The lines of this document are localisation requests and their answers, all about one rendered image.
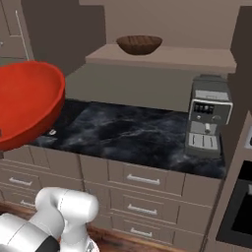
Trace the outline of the black built-in oven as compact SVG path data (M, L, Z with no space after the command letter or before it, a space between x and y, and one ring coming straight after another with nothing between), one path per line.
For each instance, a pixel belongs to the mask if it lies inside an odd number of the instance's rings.
M227 205L217 233L217 241L252 252L252 114L247 112L228 178Z

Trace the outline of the large red bowl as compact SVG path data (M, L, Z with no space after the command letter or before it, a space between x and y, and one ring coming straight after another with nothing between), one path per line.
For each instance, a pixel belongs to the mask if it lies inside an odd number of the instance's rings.
M0 67L0 152L33 141L56 121L65 77L55 66L26 61Z

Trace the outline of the brown wooden bowl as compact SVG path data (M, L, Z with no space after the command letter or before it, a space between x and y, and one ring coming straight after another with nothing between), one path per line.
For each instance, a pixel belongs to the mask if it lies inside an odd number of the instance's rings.
M153 35L126 35L116 39L118 46L130 55L148 55L162 44L162 39Z

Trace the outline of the grey coffee machine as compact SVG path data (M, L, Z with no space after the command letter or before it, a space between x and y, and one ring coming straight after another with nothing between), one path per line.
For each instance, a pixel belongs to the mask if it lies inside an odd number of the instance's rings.
M219 127L229 122L232 109L227 79L219 75L195 77L189 103L186 154L218 158L221 155Z

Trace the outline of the beige cabinet door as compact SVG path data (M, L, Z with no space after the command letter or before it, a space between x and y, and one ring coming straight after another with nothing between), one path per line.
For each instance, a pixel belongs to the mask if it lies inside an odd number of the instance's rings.
M33 53L22 0L0 0L0 57L27 59L15 15L16 10L19 12L27 49L32 60Z

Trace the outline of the beige drawer front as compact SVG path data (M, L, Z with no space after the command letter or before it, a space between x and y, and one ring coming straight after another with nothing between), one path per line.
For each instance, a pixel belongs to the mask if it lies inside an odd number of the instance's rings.
M167 221L172 224L177 223L179 204L174 201L121 189L111 189L110 200L110 207L112 210L126 212L136 216L143 216L149 219ZM157 210L157 215L152 216L128 210L127 207L129 204L143 209Z
M114 229L121 230L133 235L147 238L150 240L160 241L167 244L172 244L174 240L175 231L170 228L166 228L161 225L157 225L153 222L143 221L138 219L127 218L124 216L113 215L112 226ZM143 232L152 232L153 237L146 237L130 232L131 227Z
M108 162L108 173L110 181L166 192L177 196L182 195L182 189L185 180L184 173L115 160L110 160ZM128 180L126 178L128 174L149 179L159 179L160 185Z
M32 185L25 186L21 184L12 183L9 181L10 177L14 177L16 179L27 181L27 182L32 181ZM0 181L5 184L9 184L15 187L20 187L20 188L31 190L31 191L39 191L42 188L39 177L37 175L29 174L26 171L0 168Z
M21 191L15 191L10 189L3 189L2 190L4 200L8 203L20 205L21 200L25 200L26 202L33 203L35 201L34 194L27 194Z

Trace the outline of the beige wall shelf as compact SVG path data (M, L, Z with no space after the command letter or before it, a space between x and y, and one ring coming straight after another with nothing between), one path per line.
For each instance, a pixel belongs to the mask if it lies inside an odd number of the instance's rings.
M179 69L228 74L236 70L229 50L160 46L150 55L129 55L116 44L107 44L86 57L87 63Z

